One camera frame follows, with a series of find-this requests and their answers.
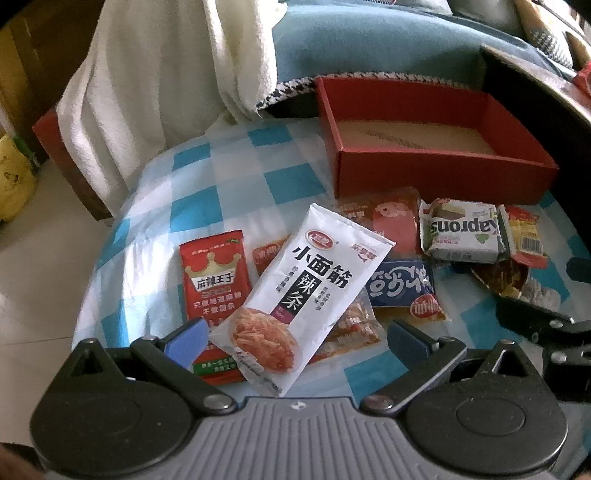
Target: snack package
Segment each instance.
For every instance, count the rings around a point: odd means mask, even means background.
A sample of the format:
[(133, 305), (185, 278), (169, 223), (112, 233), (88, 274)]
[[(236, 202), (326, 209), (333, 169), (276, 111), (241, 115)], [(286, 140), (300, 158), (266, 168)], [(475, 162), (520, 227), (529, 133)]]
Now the snack package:
[[(180, 246), (187, 318), (203, 317), (213, 329), (240, 308), (251, 292), (242, 231), (192, 240)], [(211, 342), (193, 371), (212, 385), (240, 382), (234, 359)]]
[(494, 205), (437, 199), (421, 202), (420, 218), (421, 247), (433, 258), (491, 264), (505, 250)]
[(538, 215), (512, 205), (501, 205), (499, 219), (513, 260), (530, 268), (548, 267), (548, 255), (544, 253), (538, 233)]
[(382, 262), (366, 285), (378, 320), (400, 318), (413, 324), (445, 320), (432, 277), (431, 268), (423, 260)]
[(354, 222), (396, 242), (388, 258), (418, 258), (418, 206), (420, 196), (411, 187), (388, 193), (336, 200), (333, 209)]
[(271, 261), (273, 261), (275, 256), (279, 253), (279, 250), (281, 250), (281, 247), (287, 242), (288, 238), (289, 235), (280, 238), (279, 240), (275, 240), (274, 242), (269, 242), (261, 247), (257, 247), (252, 251), (252, 259), (254, 260), (256, 271), (259, 276), (261, 276), (265, 269), (271, 264)]
[(210, 341), (233, 356), (259, 393), (282, 397), (393, 246), (313, 203)]
[(587, 62), (585, 66), (577, 72), (577, 76), (573, 79), (573, 83), (579, 90), (581, 90), (581, 92), (591, 98), (591, 61)]
[(512, 258), (494, 265), (474, 265), (472, 274), (482, 284), (502, 297), (520, 299), (554, 312), (560, 308), (560, 293), (544, 287), (531, 276), (530, 269)]
[(362, 288), (308, 363), (373, 345), (385, 338), (384, 328), (375, 319), (368, 294)]
[[(277, 256), (288, 238), (289, 236), (285, 236), (252, 251), (252, 257), (259, 275), (262, 275), (267, 266)], [(347, 307), (344, 314), (337, 320), (328, 337), (324, 339), (324, 342), (322, 342), (309, 363), (315, 363), (324, 358), (372, 345), (382, 338), (385, 338), (384, 329), (375, 319), (369, 296), (365, 288), (362, 288), (353, 303)]]

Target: checkered tablecloth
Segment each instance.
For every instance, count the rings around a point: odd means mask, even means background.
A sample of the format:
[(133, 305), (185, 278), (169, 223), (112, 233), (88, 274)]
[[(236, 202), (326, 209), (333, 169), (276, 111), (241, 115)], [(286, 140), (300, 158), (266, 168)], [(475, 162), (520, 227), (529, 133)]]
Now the checkered tablecloth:
[[(74, 344), (96, 337), (107, 346), (127, 346), (142, 335), (168, 334), (186, 319), (180, 244), (241, 229), (255, 281), (252, 250), (292, 233), (312, 202), (331, 199), (317, 119), (233, 127), (166, 151), (146, 166), (106, 241), (82, 303)], [(551, 259), (534, 277), (560, 293), (561, 311), (591, 318), (591, 286), (572, 281), (565, 272), (572, 256), (589, 258), (589, 252), (551, 194), (528, 208), (541, 217)], [(436, 269), (434, 282), (451, 321), (429, 326), (429, 334), (453, 335), (476, 348), (490, 348), (500, 338), (524, 342), (500, 327), (493, 297), (473, 279), (443, 267)], [(539, 362), (536, 347), (523, 346)], [(404, 372), (382, 343), (307, 367), (289, 395), (346, 395), (359, 401)], [(255, 394), (246, 383), (224, 388), (238, 400)], [(564, 408), (570, 434), (556, 467), (562, 477), (591, 447), (591, 414), (578, 406)]]

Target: wooden cabinet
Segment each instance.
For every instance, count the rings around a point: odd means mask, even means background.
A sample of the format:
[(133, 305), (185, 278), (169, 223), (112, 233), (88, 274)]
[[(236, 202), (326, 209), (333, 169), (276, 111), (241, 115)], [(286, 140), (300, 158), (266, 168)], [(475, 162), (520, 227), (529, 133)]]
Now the wooden cabinet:
[(31, 126), (86, 57), (104, 0), (33, 0), (0, 30), (0, 103), (40, 158)]

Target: red snack package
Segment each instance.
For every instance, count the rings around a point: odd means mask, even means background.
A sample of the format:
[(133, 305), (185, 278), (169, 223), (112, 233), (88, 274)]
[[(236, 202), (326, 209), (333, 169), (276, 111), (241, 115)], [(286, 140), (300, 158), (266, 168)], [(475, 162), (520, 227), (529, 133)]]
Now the red snack package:
[(367, 194), (336, 201), (335, 211), (396, 242), (388, 258), (420, 257), (416, 189), (405, 187), (387, 193)]
[(573, 79), (573, 83), (577, 86), (581, 92), (591, 98), (591, 61), (587, 62), (587, 65), (583, 67), (580, 72), (577, 72), (577, 76)]
[[(180, 246), (187, 318), (203, 317), (212, 329), (241, 307), (251, 292), (242, 231), (192, 240)], [(241, 382), (234, 359), (212, 343), (193, 363), (212, 385)]]
[(283, 247), (283, 244), (287, 242), (289, 237), (290, 236), (287, 235), (283, 238), (280, 238), (279, 240), (275, 240), (274, 242), (270, 242), (266, 245), (255, 248), (252, 251), (252, 259), (254, 260), (256, 271), (259, 276), (262, 275), (271, 261), (279, 253), (279, 250), (281, 250), (281, 247)]
[(500, 205), (498, 211), (511, 258), (530, 268), (546, 268), (548, 255), (544, 253), (538, 232), (540, 217), (513, 205)]

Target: open box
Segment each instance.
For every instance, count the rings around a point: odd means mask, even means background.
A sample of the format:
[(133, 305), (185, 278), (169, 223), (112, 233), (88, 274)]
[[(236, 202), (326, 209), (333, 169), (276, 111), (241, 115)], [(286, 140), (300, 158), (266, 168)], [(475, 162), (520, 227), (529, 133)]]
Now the open box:
[(316, 92), (336, 197), (413, 186), (428, 202), (534, 204), (558, 173), (487, 93), (328, 77), (316, 80)]

